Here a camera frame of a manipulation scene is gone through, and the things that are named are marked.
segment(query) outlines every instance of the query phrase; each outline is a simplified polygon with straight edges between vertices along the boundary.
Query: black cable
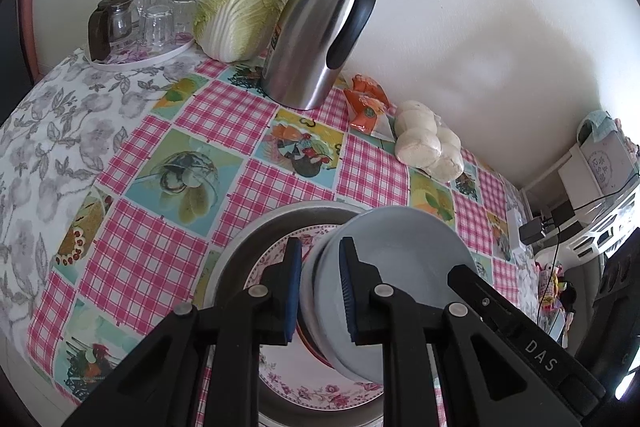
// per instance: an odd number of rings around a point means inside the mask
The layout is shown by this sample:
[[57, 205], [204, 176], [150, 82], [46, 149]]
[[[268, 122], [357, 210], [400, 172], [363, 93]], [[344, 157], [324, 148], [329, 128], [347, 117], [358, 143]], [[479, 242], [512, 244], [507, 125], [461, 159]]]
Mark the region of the black cable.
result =
[[[590, 201], [589, 203], [585, 203], [585, 204], [583, 204], [583, 205], [581, 205], [581, 206], [579, 206], [577, 208], [574, 208], [574, 212], [576, 210], [580, 210], [581, 208], [584, 208], [585, 206], [589, 206], [591, 203], [595, 203], [596, 201], [603, 200], [604, 198], [608, 198], [609, 196], [615, 196], [616, 194], [620, 194], [620, 192], [625, 190], [625, 188], [629, 184], [629, 182], [632, 179], [634, 179], [636, 176], [638, 176], [638, 175], [640, 175], [638, 172], [634, 172], [631, 175], [631, 177], [625, 182], [625, 184], [622, 185], [622, 188], [620, 188], [619, 190], [616, 190], [615, 192], [612, 192], [610, 194], [606, 194], [605, 196], [600, 196], [599, 198], [595, 198], [594, 200]], [[549, 279], [546, 282], [545, 291], [542, 294], [543, 297], [545, 296], [547, 290], [549, 289], [549, 284], [551, 284], [551, 279], [553, 277], [553, 273], [554, 273], [554, 270], [556, 268], [556, 259], [558, 258], [558, 250], [560, 248], [560, 233], [561, 233], [561, 230], [558, 230], [558, 242], [556, 243], [556, 253], [554, 254], [553, 261], [551, 261], [551, 274], [549, 275]], [[540, 300], [540, 302], [538, 304], [538, 313], [536, 314], [536, 324], [540, 325], [540, 308], [542, 308], [542, 299], [540, 299], [540, 296], [538, 296], [538, 299]]]
[[[554, 259], [551, 261], [551, 273], [549, 275], [549, 279], [546, 281], [545, 290], [542, 292], [542, 296], [544, 297], [546, 291], [549, 289], [549, 284], [551, 284], [551, 279], [554, 276], [554, 269], [556, 268], [556, 259], [558, 258], [558, 249], [560, 248], [560, 232], [558, 232], [558, 242], [556, 243], [556, 253], [554, 254]], [[540, 325], [540, 308], [542, 308], [542, 299], [538, 296], [538, 300], [540, 303], [538, 304], [538, 313], [536, 315], [536, 324]]]
[[595, 203], [596, 201], [600, 201], [603, 200], [604, 198], [608, 198], [609, 196], [615, 196], [616, 194], [620, 194], [620, 192], [622, 192], [623, 190], [625, 190], [626, 186], [629, 184], [629, 182], [635, 178], [636, 176], [638, 176], [638, 172], [634, 172], [633, 174], [631, 174], [631, 177], [626, 181], [626, 183], [624, 185], [622, 185], [622, 188], [620, 188], [619, 190], [616, 190], [615, 192], [612, 192], [610, 194], [606, 194], [605, 196], [600, 196], [599, 198], [595, 198], [594, 200], [590, 201], [589, 203], [585, 203], [582, 204], [581, 206], [579, 206], [578, 208], [574, 208], [574, 212], [576, 210], [580, 210], [581, 208], [584, 208], [585, 206], [589, 206], [591, 203]]

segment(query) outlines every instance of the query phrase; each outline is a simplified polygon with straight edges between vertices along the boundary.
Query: rooster illustration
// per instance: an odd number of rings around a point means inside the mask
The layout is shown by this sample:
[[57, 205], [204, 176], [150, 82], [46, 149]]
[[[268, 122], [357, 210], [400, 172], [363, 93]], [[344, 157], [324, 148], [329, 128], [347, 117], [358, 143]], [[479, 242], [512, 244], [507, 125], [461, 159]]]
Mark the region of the rooster illustration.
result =
[[476, 181], [469, 176], [466, 172], [462, 172], [460, 177], [456, 179], [456, 188], [460, 194], [470, 196], [478, 201], [478, 193], [476, 192]]
[[112, 357], [103, 344], [88, 345], [75, 337], [71, 340], [65, 343], [69, 361], [65, 384], [76, 398], [84, 400], [121, 360]]
[[255, 89], [263, 98], [267, 94], [262, 90], [260, 85], [260, 76], [262, 75], [261, 66], [247, 66], [245, 64], [236, 68], [234, 76], [229, 79], [232, 86], [242, 87], [244, 89]]
[[491, 227], [494, 235], [494, 255], [501, 253], [507, 261], [511, 260], [509, 237], [495, 225]]
[[333, 159], [332, 150], [324, 141], [292, 125], [277, 124], [269, 138], [270, 159], [305, 178], [317, 176], [322, 165]]

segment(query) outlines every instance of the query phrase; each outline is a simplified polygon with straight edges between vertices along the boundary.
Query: floral plate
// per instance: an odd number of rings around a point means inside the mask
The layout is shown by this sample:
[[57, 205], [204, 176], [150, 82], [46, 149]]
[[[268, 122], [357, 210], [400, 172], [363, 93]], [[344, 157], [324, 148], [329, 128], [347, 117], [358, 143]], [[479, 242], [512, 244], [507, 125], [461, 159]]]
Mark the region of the floral plate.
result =
[[[337, 228], [337, 225], [315, 225], [289, 233], [260, 256], [244, 287], [257, 284], [267, 266], [282, 261], [289, 237], [302, 241], [304, 263], [314, 243]], [[381, 385], [349, 380], [322, 363], [306, 348], [298, 330], [288, 346], [260, 346], [260, 379], [274, 393], [309, 409], [350, 409], [382, 393]]]

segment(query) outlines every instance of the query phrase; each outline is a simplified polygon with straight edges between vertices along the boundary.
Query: pink checkered tablecloth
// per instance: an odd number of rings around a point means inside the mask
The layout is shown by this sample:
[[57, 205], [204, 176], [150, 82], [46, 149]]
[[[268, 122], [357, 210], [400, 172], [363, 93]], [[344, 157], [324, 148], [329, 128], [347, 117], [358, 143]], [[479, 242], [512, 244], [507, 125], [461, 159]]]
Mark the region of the pink checkered tablecloth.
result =
[[[98, 169], [69, 243], [50, 248], [56, 262], [28, 326], [32, 365], [72, 400], [93, 388], [74, 373], [79, 353], [101, 346], [102, 371], [113, 368], [175, 304], [202, 302], [213, 265], [247, 224], [297, 201], [426, 210], [457, 231], [482, 277], [521, 304], [505, 223], [515, 191], [500, 174], [463, 150], [464, 174], [439, 184], [396, 161], [393, 144], [350, 130], [340, 87], [318, 109], [290, 110], [257, 86], [259, 64], [200, 59], [175, 89], [142, 82], [162, 98]], [[110, 90], [124, 95], [129, 84], [114, 80]], [[439, 390], [438, 408], [444, 421]]]

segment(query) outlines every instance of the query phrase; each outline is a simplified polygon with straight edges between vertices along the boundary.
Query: stainless steel thermos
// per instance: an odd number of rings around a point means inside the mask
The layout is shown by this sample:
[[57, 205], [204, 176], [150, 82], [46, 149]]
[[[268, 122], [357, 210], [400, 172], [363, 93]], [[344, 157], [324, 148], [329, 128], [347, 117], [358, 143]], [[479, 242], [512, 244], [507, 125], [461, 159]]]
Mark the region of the stainless steel thermos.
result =
[[261, 84], [282, 105], [322, 105], [376, 0], [289, 0], [275, 26]]

